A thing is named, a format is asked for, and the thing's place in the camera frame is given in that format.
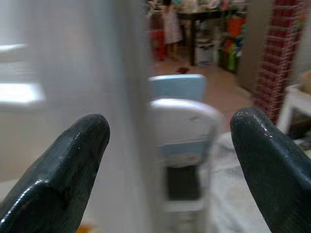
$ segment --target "floor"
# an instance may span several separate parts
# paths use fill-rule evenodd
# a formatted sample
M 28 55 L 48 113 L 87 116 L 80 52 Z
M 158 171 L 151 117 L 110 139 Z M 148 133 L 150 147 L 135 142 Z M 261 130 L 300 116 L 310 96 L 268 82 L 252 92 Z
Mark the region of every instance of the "floor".
M 178 61 L 166 59 L 155 62 L 155 75 L 177 74 L 180 67 L 189 68 L 188 74 L 202 74 L 208 79 L 204 102 L 218 109 L 224 116 L 225 131 L 230 131 L 230 119 L 233 114 L 244 107 L 252 106 L 252 101 L 238 91 L 235 75 L 217 65 L 190 66 L 187 57 Z

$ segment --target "blue chair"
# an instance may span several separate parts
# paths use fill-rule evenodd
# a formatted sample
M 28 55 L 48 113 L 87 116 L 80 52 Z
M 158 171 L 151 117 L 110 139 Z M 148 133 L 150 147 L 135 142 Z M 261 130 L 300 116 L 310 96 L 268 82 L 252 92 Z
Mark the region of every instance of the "blue chair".
M 149 78 L 153 100 L 159 98 L 202 102 L 207 78 L 200 74 L 162 75 Z

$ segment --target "brick pillar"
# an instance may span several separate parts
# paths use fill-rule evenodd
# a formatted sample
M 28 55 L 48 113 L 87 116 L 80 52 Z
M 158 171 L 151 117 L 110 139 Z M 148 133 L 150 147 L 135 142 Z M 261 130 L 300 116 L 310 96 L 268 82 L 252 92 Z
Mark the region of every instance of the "brick pillar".
M 301 36 L 301 15 L 309 0 L 275 0 L 268 26 L 254 105 L 276 123 Z

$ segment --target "child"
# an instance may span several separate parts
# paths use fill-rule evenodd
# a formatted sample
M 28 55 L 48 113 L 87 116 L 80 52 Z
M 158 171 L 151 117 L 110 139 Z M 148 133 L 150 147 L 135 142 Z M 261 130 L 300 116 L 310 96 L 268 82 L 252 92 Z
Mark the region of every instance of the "child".
M 163 0 L 163 4 L 162 17 L 168 56 L 177 59 L 177 42 L 182 39 L 177 14 L 172 0 Z

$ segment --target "table leg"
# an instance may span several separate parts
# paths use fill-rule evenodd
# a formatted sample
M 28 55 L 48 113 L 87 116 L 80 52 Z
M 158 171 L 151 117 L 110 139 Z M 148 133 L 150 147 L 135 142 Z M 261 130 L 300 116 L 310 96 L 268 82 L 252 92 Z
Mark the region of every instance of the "table leg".
M 293 118 L 293 113 L 294 109 L 291 105 L 290 98 L 287 96 L 276 123 L 276 127 L 283 133 L 288 133 L 290 129 L 290 123 Z
M 186 44 L 187 44 L 186 27 L 184 25 L 181 25 L 180 30 L 181 30 L 181 36 L 183 38 L 183 40 L 181 41 L 181 45 L 186 46 Z
M 190 25 L 190 65 L 194 66 L 195 65 L 195 36 L 196 36 L 196 31 L 195 31 L 195 20 L 191 20 L 191 25 Z

